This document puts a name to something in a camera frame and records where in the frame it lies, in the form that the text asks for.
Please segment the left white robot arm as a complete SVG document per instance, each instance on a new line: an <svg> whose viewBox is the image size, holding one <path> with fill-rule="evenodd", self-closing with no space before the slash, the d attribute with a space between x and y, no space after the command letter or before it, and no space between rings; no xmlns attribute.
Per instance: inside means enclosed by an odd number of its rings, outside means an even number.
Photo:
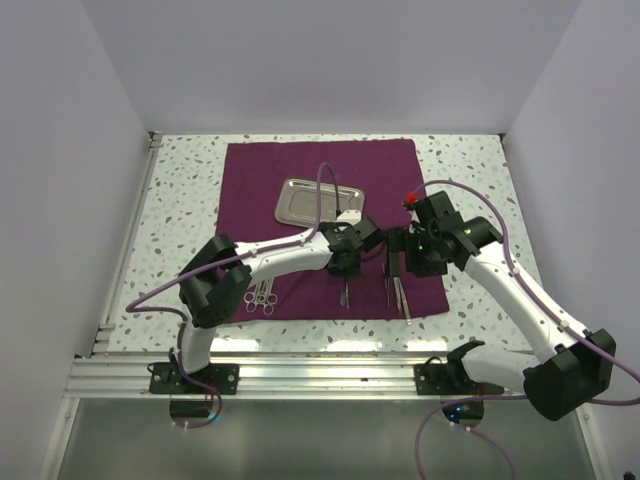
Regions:
<svg viewBox="0 0 640 480"><path fill-rule="evenodd" d="M363 250L356 228L345 223L261 242L213 238L181 272L179 298L188 320L177 341L175 384L189 393L205 386L215 329L234 317L247 290L305 271L353 276Z"/></svg>

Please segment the surgical scissors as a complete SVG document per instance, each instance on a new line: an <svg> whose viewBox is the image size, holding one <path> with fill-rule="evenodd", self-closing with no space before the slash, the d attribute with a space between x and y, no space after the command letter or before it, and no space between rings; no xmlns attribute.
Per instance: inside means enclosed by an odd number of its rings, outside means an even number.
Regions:
<svg viewBox="0 0 640 480"><path fill-rule="evenodd" d="M264 286L265 282L258 282L254 286L252 286L245 294L244 294L244 302L246 304L254 304L260 305L264 302L265 294L264 294Z"/></svg>

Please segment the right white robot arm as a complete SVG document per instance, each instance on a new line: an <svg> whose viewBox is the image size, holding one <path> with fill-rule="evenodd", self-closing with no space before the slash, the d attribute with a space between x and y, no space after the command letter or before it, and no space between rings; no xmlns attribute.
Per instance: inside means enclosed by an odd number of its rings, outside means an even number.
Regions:
<svg viewBox="0 0 640 480"><path fill-rule="evenodd" d="M591 331L565 312L519 267L505 235L487 219L421 214L386 235L385 279L399 266L418 278L444 274L450 264L478 283L504 310L530 345L523 354L493 351L469 340L442 361L414 369L420 394L522 393L544 418L557 421L606 391L616 351L604 329Z"/></svg>

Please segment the ring handled clamp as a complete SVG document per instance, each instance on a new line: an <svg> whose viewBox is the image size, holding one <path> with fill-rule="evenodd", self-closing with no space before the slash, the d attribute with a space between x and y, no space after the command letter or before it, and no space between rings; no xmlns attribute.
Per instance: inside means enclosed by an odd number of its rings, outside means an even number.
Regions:
<svg viewBox="0 0 640 480"><path fill-rule="evenodd" d="M265 298L264 298L264 302L260 305L273 306L278 301L278 296L273 291L275 279L267 278L266 280L263 280L263 281L265 282L265 286L264 286Z"/></svg>

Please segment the surgical forceps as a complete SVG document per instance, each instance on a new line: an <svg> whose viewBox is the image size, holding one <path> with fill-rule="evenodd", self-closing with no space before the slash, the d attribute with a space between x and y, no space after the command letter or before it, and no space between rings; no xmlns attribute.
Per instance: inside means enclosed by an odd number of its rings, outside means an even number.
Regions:
<svg viewBox="0 0 640 480"><path fill-rule="evenodd" d="M246 311L254 313L261 309L263 314L271 316L278 301L273 292L273 279L261 281L244 294Z"/></svg>

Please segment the steel tweezers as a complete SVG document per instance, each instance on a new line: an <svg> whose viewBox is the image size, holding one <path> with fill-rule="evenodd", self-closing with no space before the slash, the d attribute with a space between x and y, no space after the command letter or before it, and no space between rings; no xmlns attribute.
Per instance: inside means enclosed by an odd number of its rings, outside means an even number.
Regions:
<svg viewBox="0 0 640 480"><path fill-rule="evenodd" d="M413 320L410 314L410 310L409 310L409 303L408 303L408 299L406 297L406 293L403 287L403 284L401 282L402 285L402 293L403 293L403 303L404 303L404 318L406 320L406 323L408 326L412 326L413 325Z"/></svg>
<svg viewBox="0 0 640 480"><path fill-rule="evenodd" d="M399 277L393 277L393 286L394 293L396 299L396 305L400 316L404 315L404 303L403 303L403 293L402 293L402 285L401 279Z"/></svg>
<svg viewBox="0 0 640 480"><path fill-rule="evenodd" d="M390 277L386 274L383 274L383 281L385 287L385 295L386 295L386 307L390 308L391 303L391 290L390 290Z"/></svg>

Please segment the purple cloth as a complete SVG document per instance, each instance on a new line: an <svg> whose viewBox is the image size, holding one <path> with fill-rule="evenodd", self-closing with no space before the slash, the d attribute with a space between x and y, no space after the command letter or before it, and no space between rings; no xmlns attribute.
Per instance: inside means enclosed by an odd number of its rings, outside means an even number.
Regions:
<svg viewBox="0 0 640 480"><path fill-rule="evenodd" d="M407 139L247 143L227 148L216 231L234 242L265 241L299 233L299 228L279 223L275 208L289 178L314 180L318 167L329 163L341 186L355 187L365 195L364 212L388 229L408 221L402 207L406 195L423 182L415 144ZM371 259L360 276L348 282L348 307L339 303L342 282L326 271L306 271L279 277L278 297L271 319L376 320L399 319L397 307L386 300L383 260Z"/></svg>

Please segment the steel instrument tray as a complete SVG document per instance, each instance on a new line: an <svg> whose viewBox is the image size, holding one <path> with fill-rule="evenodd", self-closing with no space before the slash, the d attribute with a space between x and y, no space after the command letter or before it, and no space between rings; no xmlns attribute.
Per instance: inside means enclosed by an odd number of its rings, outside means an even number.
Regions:
<svg viewBox="0 0 640 480"><path fill-rule="evenodd" d="M320 184L320 221L334 221L337 211L363 212L365 194L362 190ZM275 219L285 225L312 227L317 218L317 182L299 178L287 179L281 189L274 211Z"/></svg>

